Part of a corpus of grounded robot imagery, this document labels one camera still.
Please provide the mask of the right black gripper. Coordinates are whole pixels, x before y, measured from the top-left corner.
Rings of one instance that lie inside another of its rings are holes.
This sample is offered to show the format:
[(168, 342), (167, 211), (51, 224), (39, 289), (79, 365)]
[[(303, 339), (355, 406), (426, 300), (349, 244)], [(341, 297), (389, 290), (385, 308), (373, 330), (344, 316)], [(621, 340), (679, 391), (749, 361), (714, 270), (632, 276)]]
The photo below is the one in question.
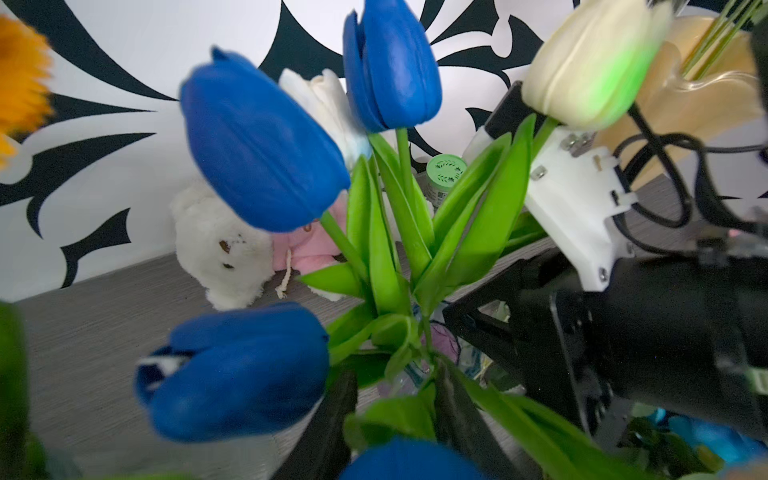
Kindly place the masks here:
[(585, 431), (619, 397), (767, 434), (767, 262), (629, 258), (601, 292), (562, 254), (520, 259), (443, 310), (455, 335)]

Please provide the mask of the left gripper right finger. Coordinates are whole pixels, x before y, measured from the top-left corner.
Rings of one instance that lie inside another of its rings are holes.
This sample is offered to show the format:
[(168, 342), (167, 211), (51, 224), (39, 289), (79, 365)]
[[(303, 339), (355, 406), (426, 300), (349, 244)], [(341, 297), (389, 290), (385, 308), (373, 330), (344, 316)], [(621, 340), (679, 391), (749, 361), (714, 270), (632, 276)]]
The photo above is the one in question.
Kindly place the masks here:
[(492, 479), (521, 479), (521, 471), (492, 435), (460, 379), (444, 360), (437, 359), (435, 366), (437, 440), (472, 461)]

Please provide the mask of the yellow wavy glass vase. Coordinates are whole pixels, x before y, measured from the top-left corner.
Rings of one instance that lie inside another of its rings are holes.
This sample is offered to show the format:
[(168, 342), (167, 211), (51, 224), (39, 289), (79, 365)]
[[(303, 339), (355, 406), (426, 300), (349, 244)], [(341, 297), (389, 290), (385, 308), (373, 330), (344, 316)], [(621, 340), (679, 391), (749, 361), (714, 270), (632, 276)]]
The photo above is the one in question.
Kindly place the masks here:
[(684, 60), (713, 21), (677, 18), (654, 59), (636, 103), (658, 134), (681, 132), (708, 141), (764, 114), (747, 32), (735, 35), (703, 78), (682, 76)]

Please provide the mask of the blue rose low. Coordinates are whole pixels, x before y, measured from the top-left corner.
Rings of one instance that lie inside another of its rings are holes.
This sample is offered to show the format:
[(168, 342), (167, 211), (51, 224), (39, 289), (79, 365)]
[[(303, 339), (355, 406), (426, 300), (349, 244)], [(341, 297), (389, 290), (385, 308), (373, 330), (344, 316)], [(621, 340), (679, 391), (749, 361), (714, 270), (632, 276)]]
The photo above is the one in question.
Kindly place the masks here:
[(765, 479), (767, 443), (736, 430), (645, 405), (619, 443), (628, 463), (667, 479)]

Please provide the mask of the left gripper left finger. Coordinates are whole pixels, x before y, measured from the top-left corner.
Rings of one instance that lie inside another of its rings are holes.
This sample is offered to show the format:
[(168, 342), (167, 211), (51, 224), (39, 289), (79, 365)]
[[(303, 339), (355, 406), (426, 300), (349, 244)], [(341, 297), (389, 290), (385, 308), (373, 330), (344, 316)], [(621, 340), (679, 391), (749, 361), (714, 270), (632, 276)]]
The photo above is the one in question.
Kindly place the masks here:
[(271, 479), (337, 479), (351, 459), (343, 426), (357, 402), (357, 375), (345, 370), (328, 389), (294, 449)]

